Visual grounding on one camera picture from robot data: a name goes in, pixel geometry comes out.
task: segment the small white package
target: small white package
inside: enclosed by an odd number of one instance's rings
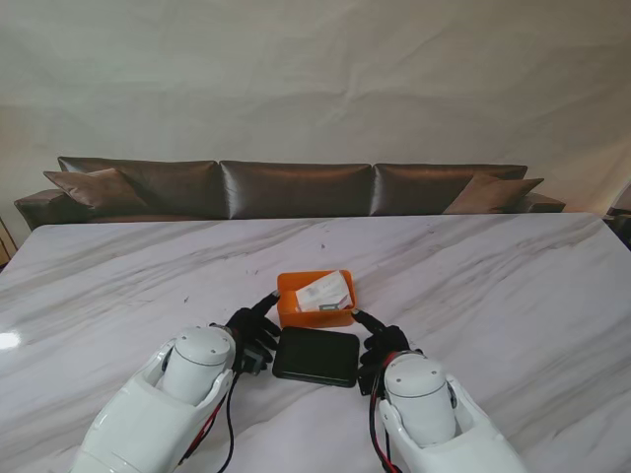
[[[340,310],[352,303],[348,285],[339,271],[313,281],[296,291],[298,307],[302,312]]]

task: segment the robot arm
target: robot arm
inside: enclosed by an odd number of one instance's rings
[[[374,408],[412,473],[527,473],[511,445],[460,383],[423,353],[410,351],[396,326],[358,310],[373,334],[360,359],[360,388],[371,391],[371,435],[385,471],[400,471],[377,445]]]
[[[380,418],[413,473],[527,473],[460,383],[412,352],[386,368]]]
[[[241,372],[266,368],[280,329],[272,293],[226,327],[194,327],[166,343],[105,405],[71,473],[172,473],[204,439]]]

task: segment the white cylindrical joint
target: white cylindrical joint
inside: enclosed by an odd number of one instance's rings
[[[219,327],[183,330],[171,352],[162,390],[187,404],[199,404],[226,367],[231,350],[228,337]]]
[[[418,353],[400,355],[386,368],[387,399],[421,447],[456,434],[456,415],[443,367]]]

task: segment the red wire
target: red wire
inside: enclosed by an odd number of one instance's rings
[[[199,431],[199,434],[197,434],[197,437],[195,437],[195,440],[192,442],[192,444],[188,448],[188,451],[186,452],[186,455],[184,456],[184,458],[186,458],[188,456],[188,453],[190,451],[196,449],[199,446],[199,443],[201,442],[201,440],[204,437],[204,433],[206,432],[206,429],[208,428],[208,426],[210,426],[210,424],[213,422],[215,417],[217,417],[217,414],[219,413],[219,410],[221,409],[221,406],[222,406],[223,403],[224,403],[224,400],[222,399],[219,402],[219,404],[217,404],[217,407],[215,407],[215,410],[213,411],[213,413],[210,415],[210,417],[208,418],[208,420],[204,424],[204,427],[201,428],[201,431]]]

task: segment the sofa cushion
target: sofa cushion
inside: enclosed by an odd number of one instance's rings
[[[371,215],[442,214],[477,172],[521,179],[527,166],[375,165]]]
[[[142,214],[149,210],[147,203],[116,169],[87,173],[45,171],[43,175],[75,202],[98,215]]]
[[[543,179],[498,179],[476,174],[445,214],[502,214],[537,187]]]
[[[231,219],[367,216],[370,165],[222,161]]]
[[[128,224],[135,222],[192,222],[205,220],[194,215],[111,215],[107,217],[95,217],[88,221],[89,224]]]
[[[75,172],[117,169],[160,213],[226,217],[221,173],[214,161],[160,163],[60,157],[58,162],[62,170]]]

